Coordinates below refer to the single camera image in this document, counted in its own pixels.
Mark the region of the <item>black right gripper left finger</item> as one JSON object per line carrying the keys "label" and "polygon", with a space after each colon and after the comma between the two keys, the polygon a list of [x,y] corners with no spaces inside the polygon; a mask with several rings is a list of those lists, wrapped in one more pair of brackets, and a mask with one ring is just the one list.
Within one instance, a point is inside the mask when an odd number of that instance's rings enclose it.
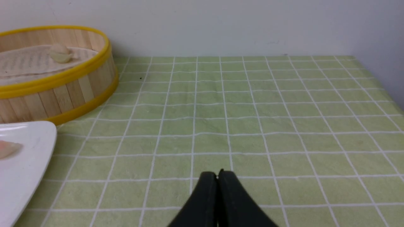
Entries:
{"label": "black right gripper left finger", "polygon": [[202,172],[190,197],[169,227],[216,227],[217,176]]}

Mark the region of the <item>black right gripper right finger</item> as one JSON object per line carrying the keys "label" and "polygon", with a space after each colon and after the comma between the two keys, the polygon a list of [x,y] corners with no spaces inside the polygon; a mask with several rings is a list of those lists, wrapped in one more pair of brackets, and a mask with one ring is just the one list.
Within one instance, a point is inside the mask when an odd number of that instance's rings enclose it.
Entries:
{"label": "black right gripper right finger", "polygon": [[277,227],[247,193],[232,171],[218,173],[219,227]]}

